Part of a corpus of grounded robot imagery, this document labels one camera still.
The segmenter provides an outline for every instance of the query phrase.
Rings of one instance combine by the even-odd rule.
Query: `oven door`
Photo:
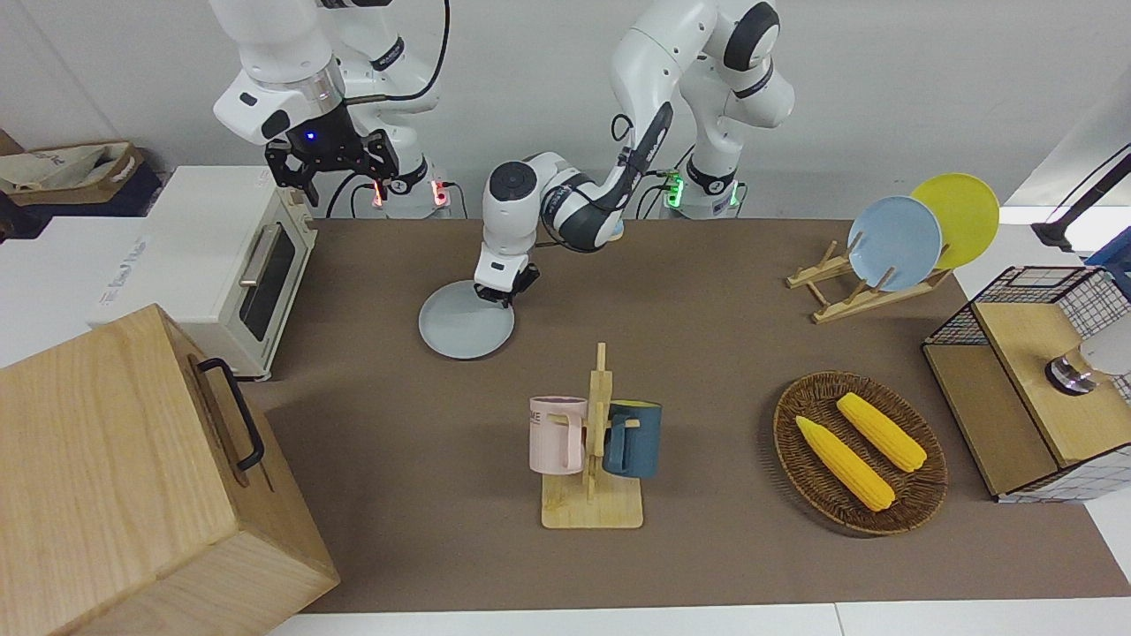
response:
[[[228,320],[228,330],[256,362],[252,369],[238,369],[241,376],[267,373],[308,255],[294,221],[282,201],[273,199],[273,212],[265,216],[236,282],[240,292]]]

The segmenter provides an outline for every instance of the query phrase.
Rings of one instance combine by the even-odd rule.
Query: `black metal handle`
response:
[[[243,393],[240,390],[240,386],[235,384],[235,373],[232,372],[232,368],[222,358],[209,358],[198,363],[197,369],[200,369],[201,373],[213,369],[224,371],[224,379],[227,380],[227,386],[232,389],[232,397],[235,398],[235,405],[240,407],[243,424],[248,427],[248,437],[251,438],[251,454],[235,463],[235,467],[247,472],[264,459],[264,438],[259,437],[256,420],[251,416],[251,411],[248,410],[248,403],[243,401]]]

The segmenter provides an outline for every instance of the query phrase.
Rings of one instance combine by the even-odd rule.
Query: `wicker basket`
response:
[[[836,401],[848,392],[872,403],[926,450],[923,467],[913,473],[900,471],[840,414]],[[896,502],[879,513],[861,504],[805,442],[796,415],[835,432],[891,484]],[[931,427],[893,390],[862,376],[822,371],[791,385],[774,412],[774,444],[786,475],[809,504],[837,524],[867,535],[914,530],[934,516],[947,496],[947,463]]]

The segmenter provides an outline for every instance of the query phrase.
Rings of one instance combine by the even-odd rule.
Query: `dark blue mug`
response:
[[[640,399],[614,399],[608,406],[612,426],[605,431],[606,473],[648,479],[659,466],[661,406]]]

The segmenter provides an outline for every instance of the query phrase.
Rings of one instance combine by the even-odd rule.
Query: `wooden box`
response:
[[[923,347],[990,493],[1086,500],[1131,484],[1131,406],[1111,383],[1060,393],[1045,364],[1079,345],[1052,303],[975,302],[986,344]]]
[[[202,358],[150,306],[0,369],[0,634],[260,635],[337,584]]]

